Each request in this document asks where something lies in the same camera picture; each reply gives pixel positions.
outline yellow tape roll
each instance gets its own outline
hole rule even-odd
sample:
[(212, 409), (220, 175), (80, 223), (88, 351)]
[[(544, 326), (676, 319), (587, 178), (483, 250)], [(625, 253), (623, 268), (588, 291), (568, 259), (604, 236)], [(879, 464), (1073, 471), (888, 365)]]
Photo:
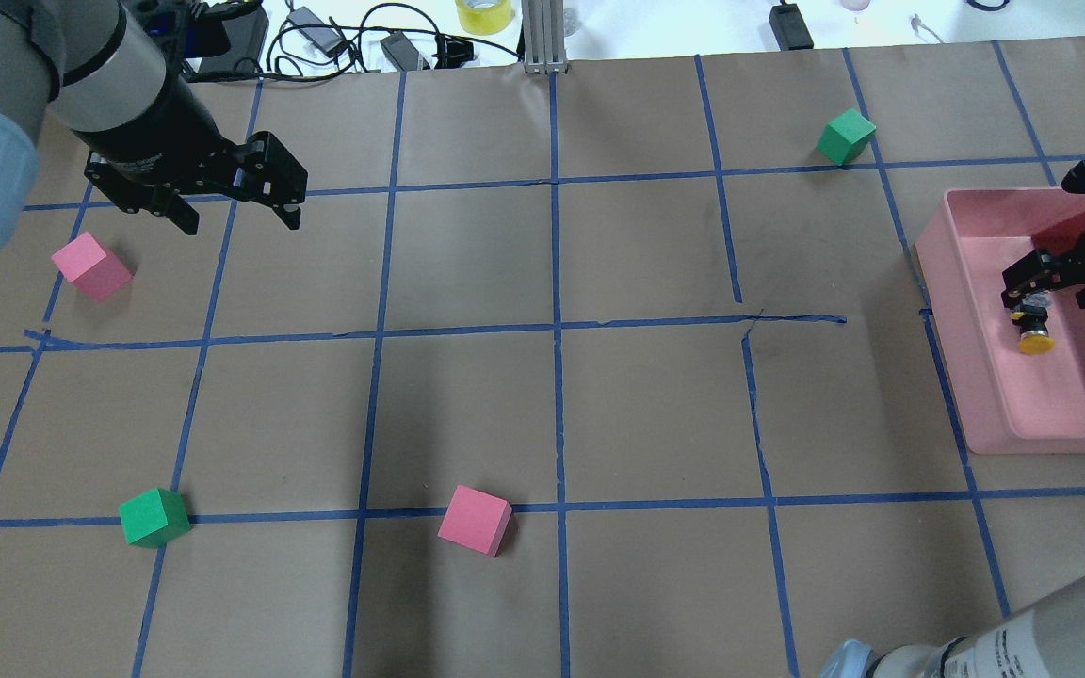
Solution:
[(455, 0), (463, 30), (473, 35), (500, 33), (513, 18), (509, 0)]

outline pink plastic container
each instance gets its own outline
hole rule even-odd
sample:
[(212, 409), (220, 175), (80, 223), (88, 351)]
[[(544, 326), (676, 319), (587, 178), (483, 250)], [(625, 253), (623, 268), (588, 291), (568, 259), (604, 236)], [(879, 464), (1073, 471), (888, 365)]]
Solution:
[(918, 258), (969, 449), (1085, 452), (1085, 310), (1054, 293), (1050, 353), (1025, 356), (999, 300), (1003, 270), (1033, 247), (1059, 254), (1085, 229), (1085, 196), (1062, 189), (948, 190)]

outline yellow cap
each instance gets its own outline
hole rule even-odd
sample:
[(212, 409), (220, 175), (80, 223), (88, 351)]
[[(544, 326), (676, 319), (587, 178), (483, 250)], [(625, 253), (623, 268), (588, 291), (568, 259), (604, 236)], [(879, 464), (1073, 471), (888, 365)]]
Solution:
[(1020, 353), (1029, 356), (1039, 356), (1052, 350), (1058, 344), (1052, 336), (1047, 334), (1025, 334), (1020, 336)]

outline block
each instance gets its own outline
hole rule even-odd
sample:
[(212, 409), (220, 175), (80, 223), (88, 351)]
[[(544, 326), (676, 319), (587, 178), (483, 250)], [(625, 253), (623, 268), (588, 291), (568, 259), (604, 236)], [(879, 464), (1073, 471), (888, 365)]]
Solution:
[(119, 523), (129, 545), (155, 549), (190, 532), (182, 498), (168, 489), (154, 488), (119, 504)]
[(95, 302), (106, 299), (132, 279), (125, 263), (89, 232), (58, 250), (52, 259), (69, 284)]
[(871, 124), (856, 108), (848, 108), (827, 124), (822, 137), (818, 138), (818, 150), (837, 166), (844, 166), (865, 151), (873, 132), (878, 132), (878, 125)]
[(446, 508), (438, 536), (496, 558), (512, 512), (513, 508), (505, 499), (460, 485), (455, 489), (451, 506)]

